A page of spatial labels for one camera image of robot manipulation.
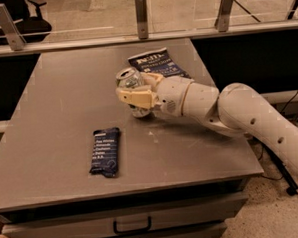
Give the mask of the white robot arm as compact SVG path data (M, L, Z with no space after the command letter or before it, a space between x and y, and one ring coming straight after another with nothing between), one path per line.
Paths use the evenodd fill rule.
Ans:
M158 109L185 116L227 136L248 133L298 176L298 127L251 87L234 83L218 90L182 76L165 77L126 68L116 75L118 99L140 118Z

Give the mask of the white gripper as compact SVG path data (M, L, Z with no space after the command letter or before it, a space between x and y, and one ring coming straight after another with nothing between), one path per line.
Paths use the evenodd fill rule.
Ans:
M119 87L115 90L122 102L145 109L155 108L162 113L178 117L183 115L183 102L192 79L168 77L160 73L141 73L145 85L137 88Z

